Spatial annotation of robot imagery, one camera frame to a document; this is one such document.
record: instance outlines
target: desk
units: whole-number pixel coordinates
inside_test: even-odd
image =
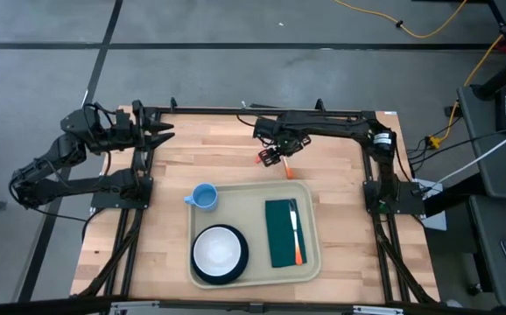
[[[506,241],[506,199],[471,196],[467,205],[492,289],[498,302],[506,306],[506,255],[500,245]]]
[[[378,112],[376,116],[397,132],[401,158],[408,170],[397,115]],[[254,122],[252,116],[243,119]],[[252,128],[238,122],[234,115],[163,114],[161,121],[172,123],[176,136],[157,148],[154,155],[153,195],[144,211],[130,298],[322,304],[384,302],[376,239],[364,206],[362,150],[353,140],[323,136],[313,136],[306,149],[289,158],[295,177],[304,180],[313,196],[322,260],[318,276],[306,283],[219,290],[195,287],[187,275],[189,240],[183,197],[201,182],[220,185],[285,179],[285,170],[282,165],[265,168],[253,162],[263,147],[251,138]],[[130,165],[131,150],[112,154],[111,172]],[[89,224],[72,293],[85,289],[109,259],[118,218],[118,210],[105,210]],[[398,215],[397,230],[406,265],[428,294],[439,299],[423,228],[411,216]],[[114,293],[121,286],[123,269],[121,262]],[[392,264],[389,271],[394,297],[399,299]]]
[[[470,87],[459,88],[457,95],[470,137],[496,132],[494,100],[479,100]],[[473,141],[474,154],[479,157],[504,139],[506,135],[495,135]],[[478,166],[486,194],[490,197],[506,198],[506,144],[479,161]]]

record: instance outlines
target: blue cup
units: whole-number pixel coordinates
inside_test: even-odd
[[[203,183],[196,186],[190,196],[185,197],[185,202],[203,211],[214,211],[218,206],[218,192],[212,184]]]

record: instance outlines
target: cup handle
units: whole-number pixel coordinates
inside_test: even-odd
[[[185,203],[186,203],[186,204],[188,204],[188,205],[191,205],[191,206],[193,206],[193,205],[194,205],[193,196],[186,196],[186,197],[184,198],[184,201],[185,201]]]

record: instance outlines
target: yellow cable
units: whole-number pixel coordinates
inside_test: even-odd
[[[360,11],[360,12],[364,12],[364,13],[368,13],[368,14],[373,14],[373,15],[377,15],[378,17],[382,17],[382,18],[387,18],[389,19],[389,21],[397,24],[399,23],[398,20],[396,20],[395,18],[393,17],[390,17],[388,16],[387,14],[385,13],[382,13],[382,12],[377,12],[377,11],[372,11],[372,10],[364,10],[364,9],[360,9],[360,8],[357,8],[355,7],[354,5],[350,5],[348,3],[343,3],[339,0],[333,0],[335,1],[336,3],[340,4],[340,5],[344,5],[346,6],[347,8],[349,9],[352,9],[352,10],[356,10],[356,11]],[[441,30],[444,29],[444,27],[446,27],[450,22],[452,22],[453,18],[455,18],[455,16],[460,12],[460,10],[463,8],[463,5],[465,5],[465,3],[467,2],[467,0],[463,0],[463,2],[461,2],[460,6],[457,8],[457,10],[452,14],[451,17],[449,17],[449,19],[446,20],[446,22],[444,22],[444,24],[442,26],[440,26],[436,31],[433,31],[431,32],[430,34],[426,34],[426,35],[418,35],[418,34],[415,34],[414,32],[412,32],[411,30],[409,30],[408,28],[404,27],[404,25],[401,24],[401,28],[403,29],[403,31],[407,32],[407,34],[411,35],[412,37],[414,38],[417,38],[417,39],[427,39],[429,37],[432,37],[434,35],[436,35],[436,33],[440,32]]]
[[[487,59],[487,57],[490,55],[490,52],[492,52],[492,50],[495,48],[495,46],[498,44],[498,42],[500,40],[502,40],[502,35],[498,36],[498,38],[495,40],[495,42],[492,43],[492,45],[490,46],[490,48],[487,50],[487,52],[485,52],[484,56],[482,56],[482,58],[479,61],[479,63],[474,67],[474,69],[471,72],[471,74],[465,80],[465,83],[463,84],[464,87],[468,86],[469,83],[471,83],[471,80],[474,78],[474,75],[477,73],[477,71],[479,70],[479,68],[484,63],[484,60]],[[453,121],[453,117],[455,116],[455,109],[457,108],[457,106],[458,106],[458,102],[456,101],[455,104],[453,105],[452,114],[449,116],[449,122],[447,123],[447,125],[449,127],[447,127],[447,129],[446,129],[446,134],[442,138],[438,139],[439,143],[441,143],[442,141],[446,140],[447,136],[449,136],[449,131],[451,129],[451,124],[452,124],[452,121]]]

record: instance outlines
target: white bowl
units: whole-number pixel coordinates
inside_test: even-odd
[[[239,262],[242,247],[235,234],[224,227],[212,227],[199,235],[193,249],[200,271],[212,277],[228,274]]]

